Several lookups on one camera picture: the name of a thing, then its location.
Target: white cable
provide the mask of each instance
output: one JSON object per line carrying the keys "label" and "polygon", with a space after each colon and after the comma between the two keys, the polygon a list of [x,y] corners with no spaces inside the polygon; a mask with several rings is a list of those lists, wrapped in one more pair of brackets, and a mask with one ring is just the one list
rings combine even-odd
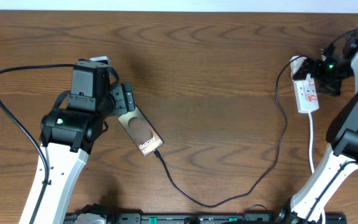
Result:
{"label": "white cable", "polygon": [[[313,118],[311,116],[311,112],[308,112],[309,115],[309,126],[310,126],[310,141],[309,141],[309,165],[310,171],[314,173],[314,165],[313,165]],[[324,209],[321,211],[321,224],[326,224],[326,213]]]}

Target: white power strip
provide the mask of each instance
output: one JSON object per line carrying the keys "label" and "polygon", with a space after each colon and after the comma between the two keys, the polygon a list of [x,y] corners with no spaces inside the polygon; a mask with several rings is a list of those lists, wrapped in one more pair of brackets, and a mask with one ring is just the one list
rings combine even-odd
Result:
{"label": "white power strip", "polygon": [[[304,60],[305,58],[302,57],[290,64],[291,78],[293,77],[293,74],[299,70]],[[310,113],[319,108],[316,86],[314,85],[314,79],[310,78],[310,74],[307,74],[305,80],[293,81],[293,87],[299,113]]]}

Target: wood grain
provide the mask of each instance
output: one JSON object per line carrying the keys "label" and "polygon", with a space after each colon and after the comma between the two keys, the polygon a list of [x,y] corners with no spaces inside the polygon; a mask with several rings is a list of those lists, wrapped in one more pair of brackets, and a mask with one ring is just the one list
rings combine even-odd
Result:
{"label": "wood grain", "polygon": [[[137,104],[165,140],[160,149],[178,186],[204,203],[242,194],[274,160],[284,120],[274,103],[278,72],[293,55],[318,57],[337,35],[358,27],[358,15],[164,12],[0,11],[0,69],[75,63],[108,55]],[[254,193],[213,210],[176,192],[158,159],[143,158],[115,118],[94,145],[68,211],[86,204],[150,212],[244,212],[261,203],[278,210],[306,183],[308,118],[296,111],[293,86],[280,80],[289,119],[277,168]],[[353,95],[319,96],[314,160],[325,133]],[[6,106],[37,137],[57,95],[70,89],[69,68],[0,76]],[[0,110],[0,223],[20,219],[37,153]],[[358,171],[326,206],[358,223]]]}

